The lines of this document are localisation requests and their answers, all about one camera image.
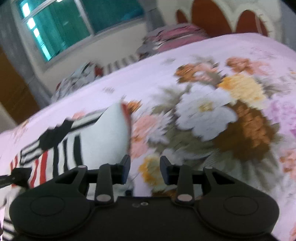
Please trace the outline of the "striped red black white sweater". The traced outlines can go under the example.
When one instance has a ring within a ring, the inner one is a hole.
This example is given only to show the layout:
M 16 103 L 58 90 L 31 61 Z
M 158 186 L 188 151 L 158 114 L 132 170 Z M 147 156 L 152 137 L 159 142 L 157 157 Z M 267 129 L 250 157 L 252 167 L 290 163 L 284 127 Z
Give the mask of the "striped red black white sweater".
M 64 120 L 25 146 L 10 170 L 28 168 L 27 184 L 35 188 L 77 166 L 98 169 L 117 164 L 130 148 L 131 117 L 127 104 L 115 103 L 76 120 Z

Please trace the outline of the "crumpled grey patterned clothes pile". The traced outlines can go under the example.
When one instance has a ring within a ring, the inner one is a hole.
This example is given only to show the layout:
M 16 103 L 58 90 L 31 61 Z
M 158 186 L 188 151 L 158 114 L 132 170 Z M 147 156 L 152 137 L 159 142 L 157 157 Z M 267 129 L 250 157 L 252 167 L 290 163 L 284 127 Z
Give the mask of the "crumpled grey patterned clothes pile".
M 54 103 L 63 99 L 102 76 L 102 67 L 94 62 L 84 63 L 57 85 L 56 91 L 51 98 L 51 102 Z

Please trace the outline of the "brown wooden door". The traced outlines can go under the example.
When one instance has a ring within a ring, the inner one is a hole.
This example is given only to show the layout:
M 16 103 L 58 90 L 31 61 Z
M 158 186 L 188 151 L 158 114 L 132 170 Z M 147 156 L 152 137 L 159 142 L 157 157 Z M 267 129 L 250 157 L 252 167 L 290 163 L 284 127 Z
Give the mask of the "brown wooden door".
M 20 124 L 40 110 L 24 80 L 1 50 L 1 104 Z

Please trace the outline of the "floral pink bed sheet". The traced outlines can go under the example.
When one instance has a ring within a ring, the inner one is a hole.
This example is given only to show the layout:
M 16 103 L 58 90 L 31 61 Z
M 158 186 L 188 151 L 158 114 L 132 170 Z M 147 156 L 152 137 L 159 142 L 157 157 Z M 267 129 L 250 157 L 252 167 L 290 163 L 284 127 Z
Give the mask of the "floral pink bed sheet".
M 25 146 L 64 120 L 115 103 L 131 117 L 132 166 L 125 185 L 137 196 L 173 194 L 159 159 L 214 167 L 273 197 L 273 234 L 295 240 L 295 52 L 258 34 L 234 34 L 156 54 L 64 97 L 1 134 L 1 174 Z

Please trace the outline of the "grey white striped cloth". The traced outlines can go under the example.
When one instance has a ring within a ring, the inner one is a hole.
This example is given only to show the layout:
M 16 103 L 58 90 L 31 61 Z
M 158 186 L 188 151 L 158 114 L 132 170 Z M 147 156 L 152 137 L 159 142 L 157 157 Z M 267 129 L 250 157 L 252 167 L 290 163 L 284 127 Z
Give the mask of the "grey white striped cloth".
M 109 75 L 138 61 L 139 56 L 137 54 L 131 54 L 127 57 L 108 63 L 107 65 L 102 67 L 103 75 Z

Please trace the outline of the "grey curtain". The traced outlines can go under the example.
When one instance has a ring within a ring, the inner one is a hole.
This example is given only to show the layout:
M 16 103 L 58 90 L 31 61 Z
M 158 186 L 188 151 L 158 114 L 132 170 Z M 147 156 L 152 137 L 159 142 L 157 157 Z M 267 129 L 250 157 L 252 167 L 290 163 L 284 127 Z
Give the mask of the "grey curtain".
M 45 108 L 50 105 L 51 93 L 34 73 L 16 27 L 10 1 L 1 1 L 1 47 L 38 106 Z

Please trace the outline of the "pink grey folded blanket stack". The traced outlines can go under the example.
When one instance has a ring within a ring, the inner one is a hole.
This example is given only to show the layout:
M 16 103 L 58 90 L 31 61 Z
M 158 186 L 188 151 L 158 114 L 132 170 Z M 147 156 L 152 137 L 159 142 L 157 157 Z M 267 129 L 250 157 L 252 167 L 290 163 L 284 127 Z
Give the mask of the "pink grey folded blanket stack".
M 140 59 L 144 59 L 209 38 L 204 29 L 189 23 L 160 27 L 143 38 L 142 45 L 137 49 L 136 54 Z

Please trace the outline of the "teal curtained window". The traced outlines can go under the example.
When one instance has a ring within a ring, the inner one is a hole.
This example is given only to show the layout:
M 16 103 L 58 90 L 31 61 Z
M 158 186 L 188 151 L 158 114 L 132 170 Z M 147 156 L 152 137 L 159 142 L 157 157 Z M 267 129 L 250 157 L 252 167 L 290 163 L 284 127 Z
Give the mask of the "teal curtained window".
M 45 72 L 80 46 L 119 34 L 139 42 L 147 32 L 138 1 L 11 1 L 35 68 Z

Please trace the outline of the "red white headboard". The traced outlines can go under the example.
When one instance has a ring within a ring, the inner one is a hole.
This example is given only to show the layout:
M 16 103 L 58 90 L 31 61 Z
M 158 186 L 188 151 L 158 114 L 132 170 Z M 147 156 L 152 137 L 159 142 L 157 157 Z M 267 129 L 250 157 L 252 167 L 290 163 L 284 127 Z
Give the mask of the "red white headboard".
M 157 1 L 169 25 L 191 23 L 210 37 L 259 33 L 283 40 L 280 1 Z

